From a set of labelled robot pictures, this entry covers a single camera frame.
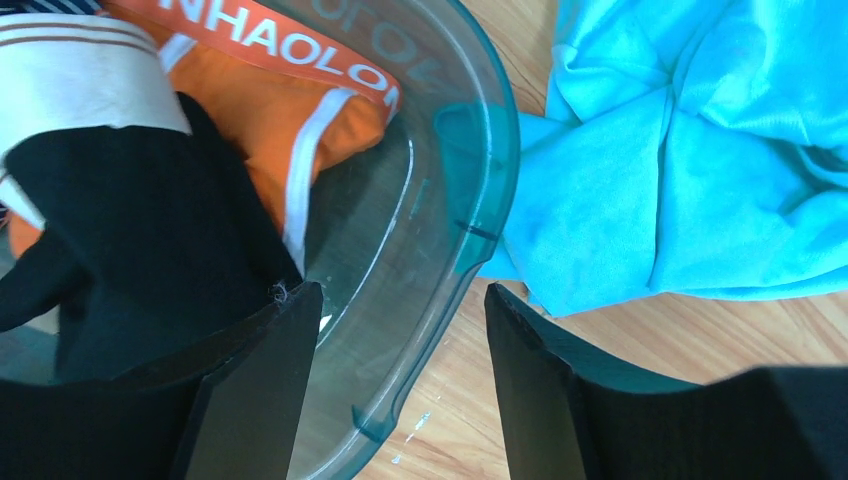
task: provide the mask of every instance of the underwear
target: underwear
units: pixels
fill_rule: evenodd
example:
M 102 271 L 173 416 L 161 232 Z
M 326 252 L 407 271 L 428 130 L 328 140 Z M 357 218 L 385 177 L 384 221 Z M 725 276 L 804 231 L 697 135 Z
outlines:
M 350 49 L 250 0 L 104 5 L 153 37 L 174 89 L 195 98 L 242 152 L 303 273 L 310 187 L 320 171 L 382 140 L 401 105 L 398 82 Z M 32 218 L 26 208 L 9 206 L 16 213 L 9 218 L 10 245 L 19 257 L 42 225 L 37 212 Z

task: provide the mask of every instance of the wooden table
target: wooden table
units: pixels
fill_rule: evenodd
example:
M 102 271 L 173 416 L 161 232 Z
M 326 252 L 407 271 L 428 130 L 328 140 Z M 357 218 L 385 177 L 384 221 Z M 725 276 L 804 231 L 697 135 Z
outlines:
M 544 110 L 558 0 L 464 0 L 496 44 L 518 107 Z M 477 280 L 359 478 L 509 478 Z M 513 286 L 521 291 L 520 285 Z M 758 304 L 665 295 L 555 320 L 626 360 L 709 382 L 755 364 L 848 363 L 848 293 Z

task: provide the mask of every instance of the white stripe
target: white stripe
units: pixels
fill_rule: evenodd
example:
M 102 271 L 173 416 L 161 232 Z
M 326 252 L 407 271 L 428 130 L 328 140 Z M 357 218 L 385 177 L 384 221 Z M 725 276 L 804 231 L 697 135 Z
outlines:
M 59 10 L 59 7 L 57 7 L 56 5 L 53 5 L 52 3 L 47 3 L 47 1 L 45 0 L 35 0 L 35 3 L 41 4 L 41 6 L 50 10 L 53 13 L 65 13 Z
M 356 92 L 347 88 L 328 91 L 297 134 L 286 181 L 286 219 L 283 243 L 300 270 L 306 273 L 306 224 L 309 219 L 309 190 L 315 154 L 324 132 L 339 116 Z
M 162 63 L 162 68 L 166 72 L 173 70 L 196 44 L 195 39 L 182 33 L 177 33 L 169 38 L 159 50 L 159 61 Z
M 74 5 L 73 3 L 69 2 L 68 0 L 59 0 L 59 1 L 62 2 L 62 5 L 68 7 L 68 9 L 70 11 L 76 13 L 77 15 L 85 15 L 85 12 L 83 12 L 81 8 Z
M 0 17 L 0 27 L 27 27 L 32 23 L 71 26 L 0 32 L 0 43 L 30 40 L 0 46 L 0 169 L 12 148 L 45 132 L 134 125 L 190 133 L 176 94 L 156 57 L 153 40 L 143 30 L 120 20 L 88 15 L 39 13 Z M 88 42 L 38 40 L 45 36 L 72 36 Z M 0 185 L 0 203 L 33 226 L 44 223 L 9 177 Z

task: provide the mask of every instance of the orange waistband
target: orange waistband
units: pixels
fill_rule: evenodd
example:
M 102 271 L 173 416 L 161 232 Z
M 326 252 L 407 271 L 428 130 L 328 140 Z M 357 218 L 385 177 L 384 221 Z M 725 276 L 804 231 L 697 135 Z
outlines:
M 381 108 L 401 106 L 398 81 L 350 48 L 254 0 L 107 0 L 267 70 L 350 88 Z

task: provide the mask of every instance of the brown stripe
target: brown stripe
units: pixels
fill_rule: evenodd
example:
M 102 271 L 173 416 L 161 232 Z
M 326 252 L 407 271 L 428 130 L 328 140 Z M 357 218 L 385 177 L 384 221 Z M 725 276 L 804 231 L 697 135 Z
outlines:
M 153 58 L 158 59 L 159 55 L 152 51 L 148 50 L 138 44 L 132 42 L 122 42 L 120 40 L 94 40 L 91 38 L 83 38 L 83 37 L 25 37 L 25 38 L 15 38 L 12 40 L 6 40 L 0 42 L 0 47 L 7 47 L 9 45 L 15 45 L 18 43 L 28 43 L 28 42 L 79 42 L 79 43 L 93 43 L 99 45 L 117 45 L 120 47 L 129 47 L 134 48 L 136 50 L 142 51 L 148 55 L 153 56 Z
M 150 43 L 149 38 L 145 38 L 143 35 L 139 35 L 137 33 L 121 30 L 120 28 L 91 27 L 88 25 L 77 25 L 74 23 L 26 23 L 23 25 L 7 25 L 5 27 L 0 27 L 0 33 L 9 32 L 13 30 L 26 30 L 30 28 L 73 28 L 76 30 L 88 30 L 90 32 L 120 33 L 133 38 L 137 38 L 144 43 Z

